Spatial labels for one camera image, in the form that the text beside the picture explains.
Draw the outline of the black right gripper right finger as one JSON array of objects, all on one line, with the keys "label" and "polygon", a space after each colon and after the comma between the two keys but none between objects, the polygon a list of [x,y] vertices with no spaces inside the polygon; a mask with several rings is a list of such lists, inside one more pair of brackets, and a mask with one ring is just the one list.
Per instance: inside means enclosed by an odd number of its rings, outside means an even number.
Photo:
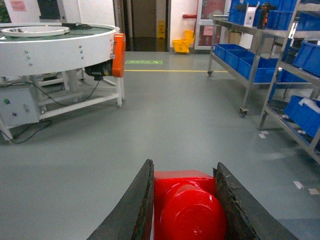
[{"label": "black right gripper right finger", "polygon": [[213,169],[215,195],[226,216],[226,240],[296,240],[231,171],[219,162]]}]

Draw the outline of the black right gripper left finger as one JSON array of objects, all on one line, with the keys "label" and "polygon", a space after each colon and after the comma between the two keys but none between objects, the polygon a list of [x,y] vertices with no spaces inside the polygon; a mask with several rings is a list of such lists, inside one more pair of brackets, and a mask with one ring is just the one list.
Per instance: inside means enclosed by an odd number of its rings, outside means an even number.
[{"label": "black right gripper left finger", "polygon": [[147,159],[118,204],[89,240],[149,240],[154,211],[154,163]]}]

